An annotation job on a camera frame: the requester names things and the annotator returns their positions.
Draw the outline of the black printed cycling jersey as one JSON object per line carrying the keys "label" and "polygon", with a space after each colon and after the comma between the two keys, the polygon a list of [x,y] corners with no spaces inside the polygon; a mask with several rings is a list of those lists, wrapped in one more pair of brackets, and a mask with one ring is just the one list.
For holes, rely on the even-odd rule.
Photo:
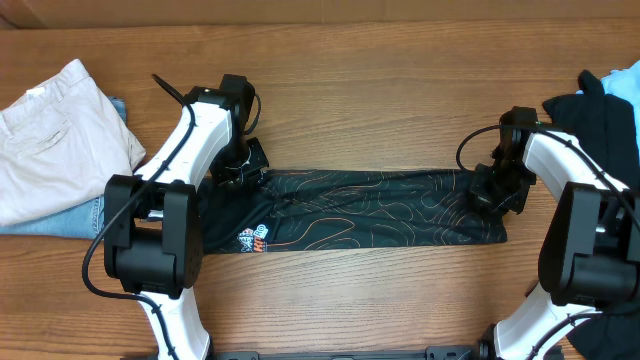
{"label": "black printed cycling jersey", "polygon": [[207,254],[504,243],[501,216],[472,209],[459,170],[270,170],[198,195]]}

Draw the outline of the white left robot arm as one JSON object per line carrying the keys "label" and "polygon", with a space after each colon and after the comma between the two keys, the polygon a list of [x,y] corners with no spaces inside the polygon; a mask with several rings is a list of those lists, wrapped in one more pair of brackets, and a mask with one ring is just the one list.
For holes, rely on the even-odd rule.
{"label": "white left robot arm", "polygon": [[211,359],[213,341],[198,312],[194,284],[204,257],[197,191],[207,174],[214,189],[247,189],[268,160],[251,137],[261,105],[244,76],[226,74],[219,87],[181,94],[158,84],[182,107],[173,133],[145,166],[114,175],[104,191],[107,275],[118,298],[138,302],[158,343],[158,359]]}

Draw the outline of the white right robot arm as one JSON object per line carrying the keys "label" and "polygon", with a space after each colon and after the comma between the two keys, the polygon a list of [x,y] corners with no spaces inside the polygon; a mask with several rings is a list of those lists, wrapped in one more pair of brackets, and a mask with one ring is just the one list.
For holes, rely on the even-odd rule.
{"label": "white right robot arm", "polygon": [[514,107],[495,126],[493,164],[476,166],[472,204],[521,213],[543,182],[557,207],[538,260],[538,282],[508,318],[490,326],[468,359],[560,359],[556,344],[578,326],[639,299],[639,196],[608,175],[577,137]]}

